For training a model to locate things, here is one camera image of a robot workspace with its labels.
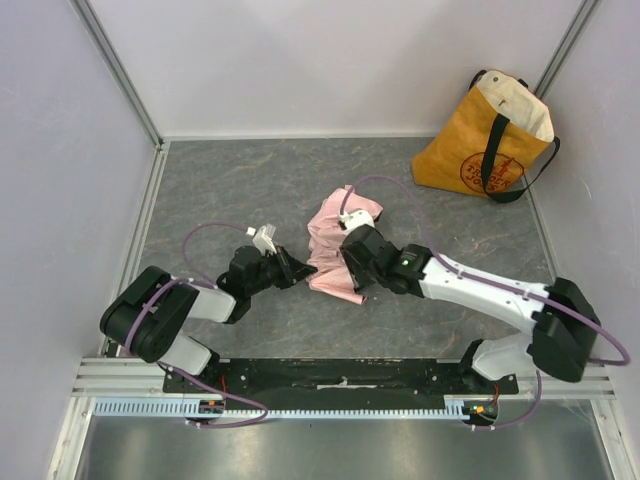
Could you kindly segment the pink folding umbrella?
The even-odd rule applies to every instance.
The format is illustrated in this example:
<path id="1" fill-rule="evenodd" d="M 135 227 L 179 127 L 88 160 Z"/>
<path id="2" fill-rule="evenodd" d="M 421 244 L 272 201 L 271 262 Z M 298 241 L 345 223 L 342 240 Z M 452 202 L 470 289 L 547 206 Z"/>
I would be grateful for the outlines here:
<path id="1" fill-rule="evenodd" d="M 307 224 L 310 234 L 307 263 L 317 269 L 308 278 L 308 284 L 312 291 L 362 305 L 365 297 L 355 291 L 351 274 L 340 253 L 346 232 L 339 225 L 339 209 L 349 188 L 350 185 L 345 185 L 334 190 Z"/>

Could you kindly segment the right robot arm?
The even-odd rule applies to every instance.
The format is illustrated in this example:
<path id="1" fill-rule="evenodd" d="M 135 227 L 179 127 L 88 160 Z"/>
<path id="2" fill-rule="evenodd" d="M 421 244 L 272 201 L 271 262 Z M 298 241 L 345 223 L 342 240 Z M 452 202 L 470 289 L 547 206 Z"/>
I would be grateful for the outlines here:
<path id="1" fill-rule="evenodd" d="M 398 295 L 451 302 L 516 329 L 509 337 L 473 342 L 460 362 L 464 374 L 497 381 L 539 369 L 564 382 L 581 381 L 601 323 L 574 282 L 492 275 L 437 258 L 424 246 L 399 249 L 370 225 L 350 232 L 340 251 L 357 289 L 379 284 Z"/>

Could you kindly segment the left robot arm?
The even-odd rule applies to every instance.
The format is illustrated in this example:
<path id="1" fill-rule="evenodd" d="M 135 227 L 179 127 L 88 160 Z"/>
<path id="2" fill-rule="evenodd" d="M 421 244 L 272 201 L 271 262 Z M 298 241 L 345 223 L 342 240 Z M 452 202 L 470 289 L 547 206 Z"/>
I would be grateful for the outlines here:
<path id="1" fill-rule="evenodd" d="M 253 296 L 271 287 L 288 289 L 316 272 L 280 245 L 265 253 L 238 248 L 214 286 L 151 266 L 106 309 L 100 331 L 147 363 L 197 376 L 219 355 L 184 332 L 186 321 L 234 324 L 251 308 Z"/>

